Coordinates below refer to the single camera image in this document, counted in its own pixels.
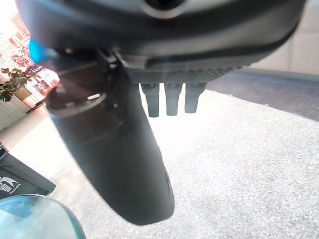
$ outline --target black bin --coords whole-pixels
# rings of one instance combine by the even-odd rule
[[[55,184],[26,166],[0,146],[0,199],[20,194],[48,195]]]

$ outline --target green leaf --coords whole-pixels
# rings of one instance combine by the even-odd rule
[[[9,73],[9,68],[1,68],[2,73]]]
[[[15,71],[15,72],[22,72],[21,70],[17,69],[17,68],[14,68],[12,71]]]

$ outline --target wall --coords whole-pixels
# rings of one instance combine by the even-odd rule
[[[319,75],[319,0],[308,1],[294,37],[251,68]]]

